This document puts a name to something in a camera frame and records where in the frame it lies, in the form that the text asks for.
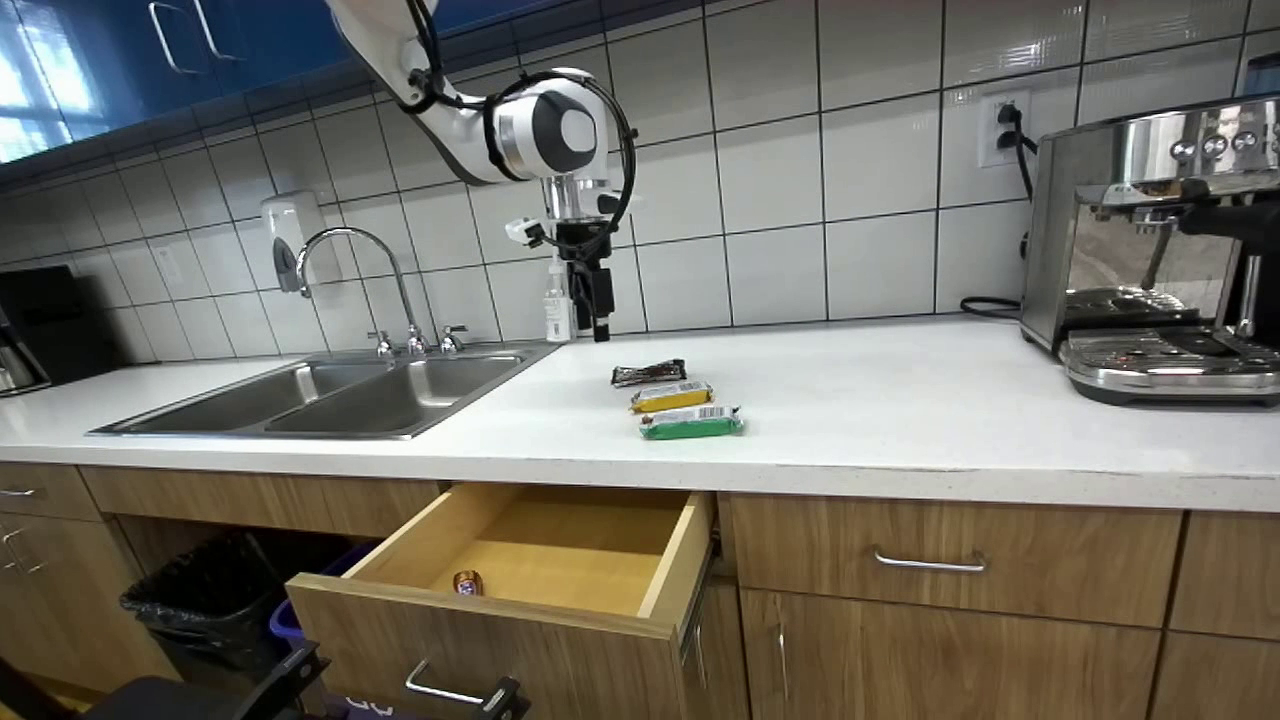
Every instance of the open drawer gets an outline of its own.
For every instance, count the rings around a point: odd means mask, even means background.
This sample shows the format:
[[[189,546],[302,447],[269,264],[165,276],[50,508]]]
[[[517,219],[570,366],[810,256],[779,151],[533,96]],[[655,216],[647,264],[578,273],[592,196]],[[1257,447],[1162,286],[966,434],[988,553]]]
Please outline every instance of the open drawer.
[[[287,597],[354,700],[478,718],[469,697],[517,682],[528,718],[680,720],[704,564],[704,498],[461,485],[349,576],[297,576]]]

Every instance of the white countertop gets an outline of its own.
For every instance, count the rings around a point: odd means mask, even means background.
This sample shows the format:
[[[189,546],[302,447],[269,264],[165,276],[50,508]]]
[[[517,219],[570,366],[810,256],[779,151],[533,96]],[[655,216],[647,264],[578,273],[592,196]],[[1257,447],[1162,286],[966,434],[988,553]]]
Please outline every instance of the white countertop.
[[[609,368],[668,356],[739,403],[749,436],[642,441]],[[266,368],[137,368],[0,401],[0,459],[1280,513],[1280,407],[1097,403],[1005,319],[571,346],[417,441],[87,436]]]

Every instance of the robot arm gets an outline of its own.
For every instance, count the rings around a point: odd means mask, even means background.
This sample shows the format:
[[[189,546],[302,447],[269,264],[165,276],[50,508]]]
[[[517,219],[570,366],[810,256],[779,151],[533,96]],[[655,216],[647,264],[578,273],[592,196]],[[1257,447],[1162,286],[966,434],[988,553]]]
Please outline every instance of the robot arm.
[[[545,180],[556,228],[513,226],[513,241],[548,241],[570,264],[582,327],[609,340],[612,233],[634,199],[638,148],[616,100],[588,73],[538,73],[497,96],[463,96],[439,76],[437,0],[328,0],[337,30],[379,83],[437,140],[469,184]],[[609,193],[612,127],[626,145],[626,193]]]

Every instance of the espresso machine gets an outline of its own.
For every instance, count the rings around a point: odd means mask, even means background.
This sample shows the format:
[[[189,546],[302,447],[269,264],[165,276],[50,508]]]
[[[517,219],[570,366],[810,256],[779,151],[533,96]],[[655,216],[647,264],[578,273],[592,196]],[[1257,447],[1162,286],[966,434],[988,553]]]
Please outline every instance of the espresso machine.
[[[1280,96],[1040,145],[1026,338],[1101,401],[1280,401]]]

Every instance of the power outlet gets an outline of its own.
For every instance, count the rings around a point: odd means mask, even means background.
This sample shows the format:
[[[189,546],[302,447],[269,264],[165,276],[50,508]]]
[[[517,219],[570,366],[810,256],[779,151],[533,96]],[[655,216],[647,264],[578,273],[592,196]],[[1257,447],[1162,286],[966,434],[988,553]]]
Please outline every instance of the power outlet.
[[[1010,96],[988,96],[975,106],[975,140],[972,140],[972,165],[975,170],[1014,170],[1014,151],[995,148],[995,140],[1010,131],[999,123],[999,109],[1018,106],[1026,114],[1026,131],[1031,138],[1031,92],[1010,92]]]

